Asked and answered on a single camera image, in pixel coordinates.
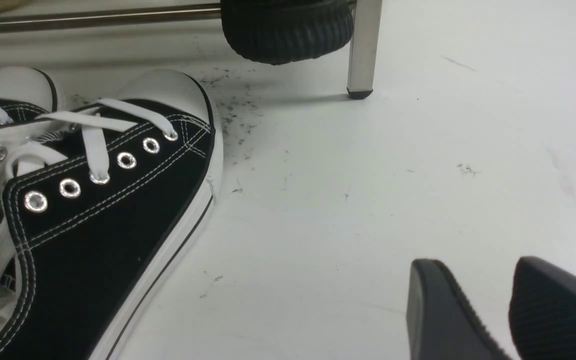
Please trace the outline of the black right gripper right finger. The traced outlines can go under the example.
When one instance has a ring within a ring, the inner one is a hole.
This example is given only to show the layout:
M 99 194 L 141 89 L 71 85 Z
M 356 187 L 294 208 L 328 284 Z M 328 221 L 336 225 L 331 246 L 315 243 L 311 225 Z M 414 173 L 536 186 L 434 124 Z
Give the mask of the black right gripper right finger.
M 523 360 L 576 360 L 576 276 L 537 256 L 519 258 L 509 328 Z

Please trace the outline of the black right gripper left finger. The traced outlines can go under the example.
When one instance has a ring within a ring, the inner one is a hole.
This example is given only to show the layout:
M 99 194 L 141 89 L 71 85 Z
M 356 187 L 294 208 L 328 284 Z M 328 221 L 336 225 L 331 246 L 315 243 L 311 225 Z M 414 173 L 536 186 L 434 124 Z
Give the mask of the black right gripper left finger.
M 450 269 L 437 259 L 411 262 L 406 309 L 412 360 L 509 360 Z

